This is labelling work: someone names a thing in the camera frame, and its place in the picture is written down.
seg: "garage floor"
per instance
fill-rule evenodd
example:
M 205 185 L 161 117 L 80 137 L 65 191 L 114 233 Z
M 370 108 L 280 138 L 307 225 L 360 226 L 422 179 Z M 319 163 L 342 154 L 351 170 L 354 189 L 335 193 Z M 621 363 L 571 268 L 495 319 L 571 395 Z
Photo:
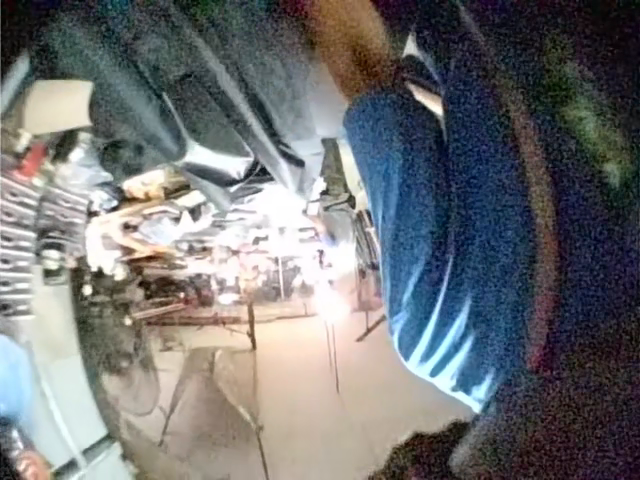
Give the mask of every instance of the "garage floor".
M 263 456 L 271 480 L 364 478 L 411 431 L 470 414 L 404 369 L 386 324 L 355 342 L 364 327 L 362 313 L 336 325 L 339 394 L 316 317 L 257 325 L 255 356 L 220 327 L 158 327 L 161 407 L 128 420 L 189 478 L 261 479 Z M 154 470 L 147 478 L 183 475 Z

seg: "blue shirt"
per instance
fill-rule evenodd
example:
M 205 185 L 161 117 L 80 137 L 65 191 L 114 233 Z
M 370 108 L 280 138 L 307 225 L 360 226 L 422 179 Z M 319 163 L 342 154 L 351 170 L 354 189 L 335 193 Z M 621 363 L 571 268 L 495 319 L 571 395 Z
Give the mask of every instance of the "blue shirt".
M 412 372 L 479 411 L 526 366 L 536 251 L 510 125 L 475 61 L 461 55 L 448 72 L 444 128 L 396 90 L 356 99 L 345 128 L 380 238 L 393 344 Z M 553 160 L 561 284 L 549 343 L 562 350 L 634 308 L 640 263 L 580 145 L 544 109 L 534 120 Z

